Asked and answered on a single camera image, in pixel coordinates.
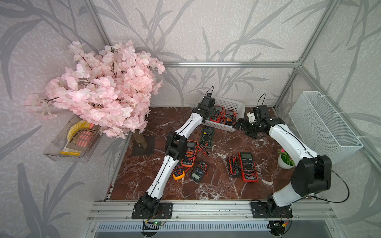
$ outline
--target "mounting plate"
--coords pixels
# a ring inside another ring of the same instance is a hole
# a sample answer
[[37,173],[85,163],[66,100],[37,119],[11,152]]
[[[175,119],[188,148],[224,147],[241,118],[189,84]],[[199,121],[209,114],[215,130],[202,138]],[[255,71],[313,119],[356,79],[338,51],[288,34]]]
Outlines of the mounting plate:
[[[172,208],[173,208],[173,203],[159,203],[159,208],[157,212],[157,214],[159,215],[155,217],[155,219],[165,219],[165,218],[171,219]],[[148,218],[154,217],[155,215],[151,216],[147,212],[144,212],[144,209],[138,203],[135,203],[131,218],[132,219],[148,219]]]
[[[287,217],[292,217],[291,206],[284,207],[282,211],[285,212],[287,215],[285,216],[284,213],[282,213],[283,219],[287,219]],[[253,218],[274,218],[276,220],[280,219],[280,214],[279,216],[270,216],[266,211],[265,204],[256,201],[251,202],[251,212],[253,214]]]

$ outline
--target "wire mesh basket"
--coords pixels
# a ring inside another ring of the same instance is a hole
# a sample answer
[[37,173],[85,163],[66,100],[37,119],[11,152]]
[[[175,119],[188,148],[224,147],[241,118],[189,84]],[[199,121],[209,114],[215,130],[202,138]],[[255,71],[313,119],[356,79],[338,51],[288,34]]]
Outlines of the wire mesh basket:
[[320,92],[303,92],[289,112],[303,142],[337,163],[363,147],[355,133]]

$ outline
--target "potted plant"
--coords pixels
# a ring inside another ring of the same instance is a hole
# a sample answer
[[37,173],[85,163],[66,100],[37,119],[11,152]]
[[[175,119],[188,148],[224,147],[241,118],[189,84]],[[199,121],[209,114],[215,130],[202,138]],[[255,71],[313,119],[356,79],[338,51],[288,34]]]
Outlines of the potted plant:
[[278,164],[283,169],[291,169],[295,166],[295,162],[292,160],[290,155],[284,150],[278,150],[279,157],[278,157]]

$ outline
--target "green multimeter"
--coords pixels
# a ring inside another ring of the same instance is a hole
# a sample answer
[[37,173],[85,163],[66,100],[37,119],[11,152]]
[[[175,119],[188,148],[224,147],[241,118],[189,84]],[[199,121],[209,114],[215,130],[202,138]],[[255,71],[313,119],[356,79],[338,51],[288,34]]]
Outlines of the green multimeter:
[[201,132],[200,145],[204,148],[211,148],[213,135],[214,135],[214,128],[209,127],[209,126],[205,126]]

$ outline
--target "clear plastic tray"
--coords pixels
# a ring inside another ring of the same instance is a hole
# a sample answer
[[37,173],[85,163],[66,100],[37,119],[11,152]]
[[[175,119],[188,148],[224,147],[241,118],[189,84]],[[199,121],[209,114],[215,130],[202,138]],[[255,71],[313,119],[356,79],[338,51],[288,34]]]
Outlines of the clear plastic tray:
[[82,120],[80,117],[78,117],[77,115],[74,115],[69,120],[69,122],[64,126],[64,128],[58,133],[56,138],[54,138],[54,140],[48,145],[48,147],[45,148],[43,154],[53,161],[81,162],[81,163],[88,162],[96,146],[98,145],[103,133],[102,134],[97,133],[93,141],[91,142],[91,144],[88,146],[87,150],[81,153],[80,156],[63,155],[60,153],[60,151],[66,145],[67,133],[69,132],[70,128],[75,123],[79,122],[80,120]]

